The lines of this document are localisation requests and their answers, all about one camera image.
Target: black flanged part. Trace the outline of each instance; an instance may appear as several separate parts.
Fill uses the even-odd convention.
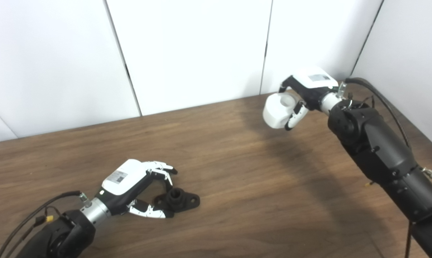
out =
[[[159,195],[154,199],[154,210],[183,212],[199,205],[200,197],[198,195],[187,193],[181,188],[172,188],[168,193]]]

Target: mounting hole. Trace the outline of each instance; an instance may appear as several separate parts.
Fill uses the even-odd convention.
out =
[[[173,189],[172,192],[170,193],[170,196],[173,199],[179,198],[181,196],[181,192],[177,189]]]
[[[280,103],[287,108],[296,105],[295,99],[290,95],[281,95]]]

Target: black cable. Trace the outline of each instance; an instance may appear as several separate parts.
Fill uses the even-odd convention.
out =
[[[62,214],[60,213],[60,211],[59,211],[56,207],[54,207],[54,206],[47,206],[47,207],[44,209],[44,216],[47,217],[47,209],[49,209],[49,208],[54,209],[54,211],[55,211],[55,213],[58,215],[58,217],[61,217],[61,216],[62,216]]]
[[[13,248],[11,248],[11,250],[9,250],[8,254],[6,255],[5,258],[9,258],[11,256],[12,253],[14,253],[14,250],[18,247],[18,245],[20,245],[20,243],[23,242],[23,240],[25,240],[25,238],[31,233],[31,231],[34,229],[34,225],[32,225],[29,229],[26,230],[25,233],[23,233],[23,236],[20,237],[20,239],[17,241],[17,243],[13,246]]]
[[[411,253],[411,242],[412,242],[412,222],[409,221],[409,227],[407,228],[407,241],[405,243],[404,258],[409,258],[409,255]]]
[[[394,122],[396,122],[397,126],[399,127],[399,131],[401,131],[401,134],[402,134],[402,137],[404,138],[405,144],[407,145],[407,147],[411,148],[411,144],[409,142],[409,139],[407,138],[407,135],[405,134],[404,128],[402,127],[401,123],[399,122],[398,117],[394,113],[393,108],[391,107],[390,104],[387,103],[387,100],[385,99],[385,97],[383,97],[383,95],[374,86],[372,86],[372,84],[370,84],[369,82],[367,82],[366,80],[363,80],[361,78],[347,78],[347,79],[345,79],[345,83],[355,83],[355,84],[361,85],[361,86],[367,88],[368,90],[370,90],[375,96],[377,96],[377,98],[380,99],[380,101],[383,103],[383,106],[385,106],[388,109],[391,116],[393,116]]]
[[[3,255],[6,247],[11,242],[12,238],[17,234],[17,232],[27,223],[30,219],[32,219],[38,212],[40,212],[42,209],[44,209],[49,204],[52,204],[54,201],[57,201],[58,199],[68,197],[68,196],[79,196],[81,194],[81,191],[70,191],[62,193],[58,196],[55,196],[54,198],[50,199],[49,201],[46,201],[43,205],[41,205],[39,208],[37,208],[34,212],[32,212],[26,219],[24,219],[20,224],[14,229],[14,231],[11,233],[11,235],[8,236],[6,241],[4,242],[3,246],[0,248],[0,257]]]

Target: black robotic arm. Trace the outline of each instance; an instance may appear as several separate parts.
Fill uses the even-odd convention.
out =
[[[376,109],[362,101],[343,98],[346,84],[338,86],[319,67],[299,70],[287,78],[274,95],[286,94],[289,87],[303,101],[296,101],[289,119],[284,121],[285,129],[292,129],[291,125],[303,118],[298,116],[300,106],[329,115],[329,129],[364,175],[372,183],[379,184],[409,219],[413,237],[432,258],[432,183],[424,175],[426,173],[432,178],[432,171],[418,165],[411,149],[384,122]],[[281,117],[275,116],[275,112],[285,109],[280,105],[274,106],[267,100],[264,120],[271,127],[275,125],[278,128]]]

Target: white cylindrical object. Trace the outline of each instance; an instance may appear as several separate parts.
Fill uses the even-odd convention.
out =
[[[289,92],[275,93],[267,98],[262,116],[272,128],[283,128],[294,112],[298,99]]]
[[[328,93],[324,98],[321,100],[321,111],[323,111],[324,114],[329,116],[329,111],[339,102],[342,101],[342,98],[337,97],[337,93],[331,92]]]

